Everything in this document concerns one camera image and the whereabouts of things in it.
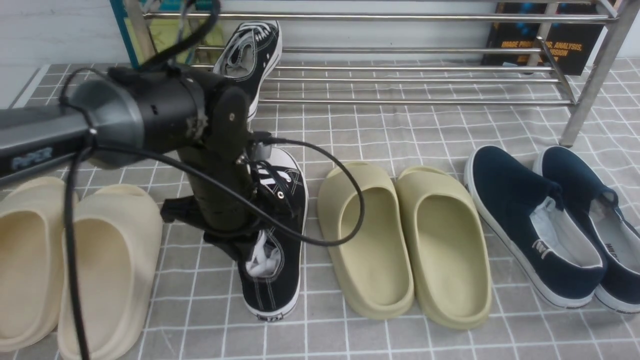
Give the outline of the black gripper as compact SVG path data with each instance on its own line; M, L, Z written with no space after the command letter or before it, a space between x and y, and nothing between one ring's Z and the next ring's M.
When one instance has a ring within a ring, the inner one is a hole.
M203 146L186 146L177 151L186 166L217 180L227 189L248 201L255 198L255 184L249 168L227 161ZM242 264L249 260L258 241L259 220L256 215L214 184L188 173L192 195L167 199L160 208L165 223L180 221L203 231L206 244L221 249Z

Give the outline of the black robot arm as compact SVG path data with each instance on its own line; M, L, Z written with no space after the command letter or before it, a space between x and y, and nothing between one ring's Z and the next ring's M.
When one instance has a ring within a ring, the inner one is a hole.
M57 104L1 112L1 182L89 160L102 169L177 151L192 200L169 202L171 220L201 228L236 262L249 261L263 217L244 91L188 68L112 67Z

